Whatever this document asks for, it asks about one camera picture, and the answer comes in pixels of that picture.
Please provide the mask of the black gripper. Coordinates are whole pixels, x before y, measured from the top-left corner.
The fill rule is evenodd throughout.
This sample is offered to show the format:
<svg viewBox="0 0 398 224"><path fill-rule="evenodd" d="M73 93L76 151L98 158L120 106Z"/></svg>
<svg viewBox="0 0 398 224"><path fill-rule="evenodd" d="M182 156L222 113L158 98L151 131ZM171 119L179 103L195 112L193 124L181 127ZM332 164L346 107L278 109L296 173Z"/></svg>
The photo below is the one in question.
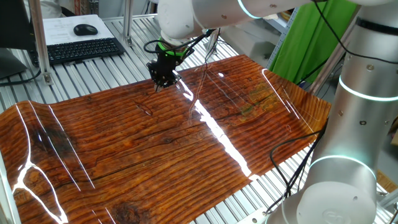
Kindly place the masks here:
<svg viewBox="0 0 398 224"><path fill-rule="evenodd" d="M167 53L158 53L157 60L151 60L147 63L147 68L151 80L154 82L154 91L156 93L162 92L164 88L175 85L180 80L180 75L174 71L181 63L181 57Z"/></svg>

